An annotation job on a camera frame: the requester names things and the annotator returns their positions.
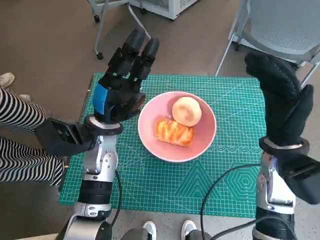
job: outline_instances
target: black glove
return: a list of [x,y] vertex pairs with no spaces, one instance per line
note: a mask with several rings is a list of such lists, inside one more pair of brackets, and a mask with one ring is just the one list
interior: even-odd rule
[[301,89],[293,67],[272,55],[249,53],[244,60],[246,72],[258,78],[264,95],[268,139],[278,146],[301,144],[313,108],[313,86]]

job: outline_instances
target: black cable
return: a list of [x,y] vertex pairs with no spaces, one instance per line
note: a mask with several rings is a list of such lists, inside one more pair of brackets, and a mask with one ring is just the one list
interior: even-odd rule
[[205,229],[204,229],[204,211],[205,211],[205,205],[208,201],[209,195],[211,194],[212,190],[216,187],[216,185],[220,182],[220,180],[222,180],[228,173],[237,170],[237,169],[244,169],[244,168],[251,168],[251,167],[258,167],[260,166],[260,163],[256,163],[256,164],[246,164],[246,165],[241,165],[241,166],[236,166],[233,168],[230,168],[228,171],[226,171],[224,174],[222,174],[210,187],[210,189],[208,190],[208,192],[206,193],[203,202],[202,202],[202,206],[201,206],[201,212],[200,212],[200,225],[201,225],[201,233],[202,233],[202,239],[206,240],[205,238]]
[[118,180],[118,186],[119,186],[119,204],[118,204],[118,209],[116,210],[116,213],[115,213],[114,218],[112,220],[111,227],[113,227],[115,225],[115,222],[116,222],[118,215],[120,213],[120,207],[122,204],[122,185],[121,185],[120,176],[119,176],[119,173],[117,170],[115,170],[115,176],[116,176],[116,179]]
[[263,221],[263,220],[266,220],[266,219],[277,219],[277,220],[282,221],[282,222],[284,223],[284,225],[286,225],[286,227],[290,230],[290,232],[291,232],[291,234],[292,234],[292,236],[293,236],[293,239],[294,239],[294,240],[298,240],[298,239],[297,239],[297,236],[295,235],[295,232],[291,229],[291,227],[289,226],[289,224],[288,224],[285,220],[283,220],[281,217],[278,217],[278,216],[262,216],[262,217],[260,217],[260,218],[258,218],[258,219],[249,221],[249,222],[247,222],[247,223],[245,223],[245,224],[241,224],[241,225],[238,225],[238,226],[229,228],[229,229],[227,229],[227,230],[221,231],[221,232],[219,232],[218,234],[214,235],[212,238],[210,238],[210,240],[216,240],[216,239],[218,239],[218,238],[220,238],[220,237],[222,237],[222,236],[224,236],[224,235],[226,235],[226,234],[230,234],[230,233],[235,232],[235,231],[238,231],[238,230],[240,230],[240,229],[244,229],[244,228],[246,228],[246,227],[249,227],[249,226],[251,226],[251,225],[253,225],[253,224],[257,224],[257,223],[259,223],[259,222],[261,222],[261,221]]
[[[200,225],[201,225],[201,234],[202,234],[202,240],[206,240],[206,237],[205,237],[205,229],[204,229],[204,211],[205,211],[205,205],[208,201],[208,198],[209,198],[209,195],[211,194],[211,192],[213,191],[213,189],[216,187],[216,185],[227,175],[229,174],[230,172],[234,171],[234,170],[237,170],[237,169],[244,169],[244,168],[251,168],[251,167],[259,167],[260,166],[260,163],[252,163],[252,164],[246,164],[246,165],[241,165],[241,166],[236,166],[236,167],[233,167],[233,168],[230,168],[228,171],[226,171],[224,174],[222,174],[213,184],[212,186],[210,187],[210,189],[208,190],[208,192],[206,193],[204,199],[203,199],[203,202],[202,202],[202,206],[201,206],[201,212],[200,212]],[[282,218],[280,217],[276,217],[276,216],[263,216],[263,217],[260,217],[258,219],[255,219],[255,220],[252,220],[250,222],[247,222],[245,224],[241,224],[241,225],[238,225],[238,226],[235,226],[235,227],[232,227],[232,228],[229,228],[227,230],[224,230],[222,232],[219,232],[218,234],[214,235],[210,240],[216,240],[226,234],[229,234],[229,233],[232,233],[232,232],[235,232],[235,231],[238,231],[240,229],[243,229],[243,228],[246,228],[246,227],[249,227],[253,224],[256,224],[256,223],[259,223],[263,220],[266,220],[266,219],[277,219],[277,220],[280,220],[282,221],[286,227],[290,230],[290,232],[292,233],[293,235],[293,238],[294,240],[298,240],[297,239],[297,236],[295,235],[295,232],[290,228],[290,226],[288,225],[287,222],[285,222]]]

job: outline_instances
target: person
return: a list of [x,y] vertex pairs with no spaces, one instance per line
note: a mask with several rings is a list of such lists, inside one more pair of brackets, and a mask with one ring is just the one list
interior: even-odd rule
[[[34,134],[37,126],[55,117],[29,95],[15,95],[8,87],[15,80],[12,73],[0,75],[0,127],[14,132]],[[0,136],[0,182],[37,181],[58,187],[65,168],[63,160],[43,149],[31,148]]]
[[[205,232],[205,240],[210,240],[211,236]],[[142,227],[132,228],[127,231],[121,240],[156,240],[157,228],[153,221],[147,221]],[[181,240],[202,240],[201,231],[197,230],[196,224],[191,220],[186,220],[181,228]]]

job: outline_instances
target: blue tape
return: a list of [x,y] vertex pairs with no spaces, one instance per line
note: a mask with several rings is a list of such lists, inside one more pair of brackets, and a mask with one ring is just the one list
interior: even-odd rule
[[102,115],[105,113],[107,94],[108,90],[98,83],[93,94],[93,108]]

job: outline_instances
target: triangle pattern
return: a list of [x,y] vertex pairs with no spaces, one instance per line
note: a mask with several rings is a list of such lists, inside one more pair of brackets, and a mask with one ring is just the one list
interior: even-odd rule
[[[204,166],[199,160],[194,161],[188,173],[174,193],[176,197],[203,199],[213,184]],[[211,199],[221,199],[217,189],[213,190]]]

